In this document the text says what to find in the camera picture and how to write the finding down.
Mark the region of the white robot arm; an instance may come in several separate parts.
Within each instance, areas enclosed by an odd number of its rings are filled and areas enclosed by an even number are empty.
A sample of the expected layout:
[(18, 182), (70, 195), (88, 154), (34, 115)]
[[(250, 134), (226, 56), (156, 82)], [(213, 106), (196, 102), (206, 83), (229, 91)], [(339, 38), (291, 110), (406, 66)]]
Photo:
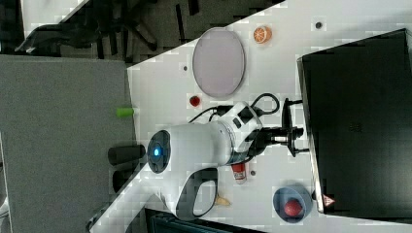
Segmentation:
[(293, 155), (301, 152), (294, 146), (303, 130), (292, 124), (293, 104), (289, 99), (284, 102), (279, 127), (263, 126), (259, 119), (263, 111), (239, 102), (214, 121), (160, 130), (149, 141), (141, 177), (177, 218), (204, 216), (218, 195), (220, 167), (246, 163), (276, 144)]

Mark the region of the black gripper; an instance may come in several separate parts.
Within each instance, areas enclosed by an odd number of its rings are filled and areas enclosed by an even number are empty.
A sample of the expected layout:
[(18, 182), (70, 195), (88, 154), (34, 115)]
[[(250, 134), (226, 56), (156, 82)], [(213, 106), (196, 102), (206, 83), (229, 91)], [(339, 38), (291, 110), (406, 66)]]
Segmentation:
[(303, 135), (304, 129), (292, 127), (291, 106), (302, 103), (302, 100), (292, 101), (289, 98), (285, 100), (282, 111), (283, 127), (263, 127), (252, 140), (246, 156), (247, 162), (262, 154), (267, 147), (273, 145), (287, 147), (292, 157), (296, 157), (299, 153), (309, 151), (309, 149), (298, 149), (294, 143), (296, 139)]

